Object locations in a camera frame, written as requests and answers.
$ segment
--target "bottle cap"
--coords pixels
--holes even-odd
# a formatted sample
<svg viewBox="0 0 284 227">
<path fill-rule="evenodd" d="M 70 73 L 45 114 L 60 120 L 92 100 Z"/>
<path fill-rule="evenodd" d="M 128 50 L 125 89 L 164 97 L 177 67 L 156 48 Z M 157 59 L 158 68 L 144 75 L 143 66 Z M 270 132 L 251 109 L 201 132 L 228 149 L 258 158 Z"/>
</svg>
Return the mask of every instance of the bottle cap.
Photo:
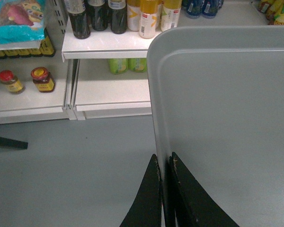
<svg viewBox="0 0 284 227">
<path fill-rule="evenodd" d="M 0 80 L 2 81 L 9 81 L 14 78 L 14 74 L 10 70 L 4 70 L 0 72 Z"/>
<path fill-rule="evenodd" d="M 37 67 L 31 71 L 30 75 L 33 79 L 43 80 L 48 76 L 48 70 L 45 67 Z"/>
</svg>

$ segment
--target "snack bag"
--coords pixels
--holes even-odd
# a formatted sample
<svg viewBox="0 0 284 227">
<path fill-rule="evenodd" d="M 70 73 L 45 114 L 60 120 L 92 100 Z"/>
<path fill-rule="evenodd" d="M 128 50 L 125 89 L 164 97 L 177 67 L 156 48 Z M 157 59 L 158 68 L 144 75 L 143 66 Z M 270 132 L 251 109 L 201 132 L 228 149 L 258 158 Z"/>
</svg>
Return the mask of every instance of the snack bag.
<svg viewBox="0 0 284 227">
<path fill-rule="evenodd" d="M 44 39 L 45 0 L 0 0 L 0 44 Z"/>
</svg>

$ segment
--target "black plastic piece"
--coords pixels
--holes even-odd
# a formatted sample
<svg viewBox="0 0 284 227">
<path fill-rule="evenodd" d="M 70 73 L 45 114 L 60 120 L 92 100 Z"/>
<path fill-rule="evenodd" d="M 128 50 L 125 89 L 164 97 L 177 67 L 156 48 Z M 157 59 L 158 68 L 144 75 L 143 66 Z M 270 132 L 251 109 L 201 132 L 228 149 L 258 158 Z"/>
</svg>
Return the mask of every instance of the black plastic piece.
<svg viewBox="0 0 284 227">
<path fill-rule="evenodd" d="M 120 227 L 161 227 L 162 183 L 157 156 L 153 154 L 137 196 Z"/>
<path fill-rule="evenodd" d="M 199 184 L 175 152 L 169 157 L 179 227 L 238 227 Z"/>
<path fill-rule="evenodd" d="M 28 143 L 0 137 L 0 147 L 1 148 L 27 149 Z"/>
</svg>

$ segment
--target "white shelf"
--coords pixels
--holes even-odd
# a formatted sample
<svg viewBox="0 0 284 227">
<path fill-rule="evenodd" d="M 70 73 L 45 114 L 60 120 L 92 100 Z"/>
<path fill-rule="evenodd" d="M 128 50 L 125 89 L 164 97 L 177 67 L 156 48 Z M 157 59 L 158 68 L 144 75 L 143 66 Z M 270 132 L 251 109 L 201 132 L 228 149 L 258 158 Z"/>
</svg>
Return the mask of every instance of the white shelf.
<svg viewBox="0 0 284 227">
<path fill-rule="evenodd" d="M 74 107 L 86 118 L 151 114 L 147 73 L 114 75 L 106 59 L 80 60 Z"/>
<path fill-rule="evenodd" d="M 69 62 L 62 62 L 61 51 L 57 51 L 53 58 L 31 57 L 0 60 L 0 72 L 11 70 L 18 76 L 26 89 L 23 93 L 13 95 L 0 83 L 0 123 L 43 120 L 42 114 L 48 114 L 53 119 L 67 118 L 63 112 L 67 89 Z M 51 93 L 40 93 L 32 82 L 32 69 L 43 66 L 52 74 L 56 87 Z"/>
<path fill-rule="evenodd" d="M 214 19 L 200 17 L 189 19 L 181 11 L 178 26 L 265 26 L 267 21 L 249 0 L 226 0 Z M 153 41 L 143 39 L 138 32 L 127 29 L 124 34 L 116 35 L 110 28 L 105 31 L 91 31 L 90 37 L 79 40 L 74 37 L 68 21 L 62 54 L 66 59 L 90 58 L 145 58 Z"/>
</svg>

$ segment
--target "white bottle label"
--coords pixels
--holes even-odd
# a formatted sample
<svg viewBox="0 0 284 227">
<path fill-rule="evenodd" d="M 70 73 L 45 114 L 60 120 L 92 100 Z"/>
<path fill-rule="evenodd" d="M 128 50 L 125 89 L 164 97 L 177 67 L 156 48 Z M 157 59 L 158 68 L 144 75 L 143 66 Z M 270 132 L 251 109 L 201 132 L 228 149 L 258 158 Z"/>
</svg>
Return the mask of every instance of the white bottle label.
<svg viewBox="0 0 284 227">
<path fill-rule="evenodd" d="M 105 0 L 88 0 L 89 5 L 91 6 L 103 6 Z"/>
<path fill-rule="evenodd" d="M 157 13 L 141 13 L 139 24 L 139 35 L 142 38 L 150 39 L 156 34 Z"/>
<path fill-rule="evenodd" d="M 162 2 L 160 1 L 161 4 L 158 5 L 158 11 L 157 11 L 157 23 L 156 23 L 156 28 L 159 26 L 160 23 L 160 18 L 161 18 L 161 12 L 162 12 Z"/>
<path fill-rule="evenodd" d="M 180 10 L 179 9 L 168 9 L 165 6 L 163 6 L 162 11 L 162 18 L 161 18 L 161 30 L 162 32 L 174 28 L 178 26 L 179 16 L 180 16 Z"/>
<path fill-rule="evenodd" d="M 124 9 L 126 6 L 125 0 L 108 0 L 108 6 L 111 9 Z"/>
<path fill-rule="evenodd" d="M 129 6 L 127 4 L 127 25 L 132 31 L 139 31 L 140 7 Z"/>
<path fill-rule="evenodd" d="M 69 13 L 79 14 L 85 10 L 84 0 L 64 0 L 64 2 Z"/>
</svg>

